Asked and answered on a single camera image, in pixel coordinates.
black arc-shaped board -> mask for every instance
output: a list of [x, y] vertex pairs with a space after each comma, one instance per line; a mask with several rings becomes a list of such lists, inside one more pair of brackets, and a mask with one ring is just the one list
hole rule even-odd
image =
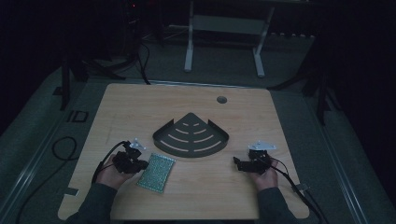
[[152, 135], [160, 150], [183, 158], [212, 155], [227, 146], [229, 135], [211, 120], [206, 124], [189, 113], [174, 123], [172, 119]]

wooden table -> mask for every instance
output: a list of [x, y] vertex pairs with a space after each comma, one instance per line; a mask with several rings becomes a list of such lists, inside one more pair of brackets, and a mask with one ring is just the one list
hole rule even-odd
[[[218, 103], [219, 96], [226, 97], [227, 103]], [[171, 119], [176, 122], [190, 112], [205, 122], [212, 120], [227, 132], [230, 139], [226, 148], [211, 156], [187, 159], [154, 146], [154, 132]], [[269, 91], [110, 84], [69, 184], [69, 188], [78, 189], [78, 195], [64, 195], [59, 218], [66, 219], [77, 212], [90, 188], [92, 174], [107, 152], [118, 142], [135, 138], [147, 148], [139, 159], [148, 161], [151, 153], [159, 153], [176, 162], [163, 193], [137, 186], [141, 173], [127, 181], [115, 199], [111, 214], [114, 219], [258, 218], [255, 187], [233, 163], [233, 157], [247, 161], [248, 146], [258, 140], [277, 146], [269, 154], [283, 161], [291, 179], [299, 183]], [[291, 212], [298, 218], [307, 217], [308, 208], [282, 175], [279, 188]]]

person's left hand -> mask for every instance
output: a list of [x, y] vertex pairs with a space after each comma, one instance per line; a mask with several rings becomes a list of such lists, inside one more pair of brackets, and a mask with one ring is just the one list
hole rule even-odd
[[107, 185], [113, 189], [118, 190], [125, 181], [132, 178], [134, 174], [119, 173], [113, 164], [113, 158], [116, 155], [112, 154], [108, 161], [103, 165], [102, 171], [99, 172], [96, 183]]

round hole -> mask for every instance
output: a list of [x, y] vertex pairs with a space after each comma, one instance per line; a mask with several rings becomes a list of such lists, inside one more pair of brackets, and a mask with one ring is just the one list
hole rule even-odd
[[225, 104], [225, 103], [227, 103], [227, 98], [225, 96], [219, 96], [218, 102], [219, 102], [219, 104]]

sleeve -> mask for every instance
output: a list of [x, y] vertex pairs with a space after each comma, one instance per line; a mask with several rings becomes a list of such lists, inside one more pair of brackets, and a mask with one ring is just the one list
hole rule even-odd
[[66, 220], [66, 224], [108, 224], [110, 223], [111, 207], [117, 191], [103, 184], [92, 184], [84, 202], [74, 215]]
[[298, 219], [289, 210], [279, 188], [264, 189], [258, 193], [260, 223], [297, 224]]

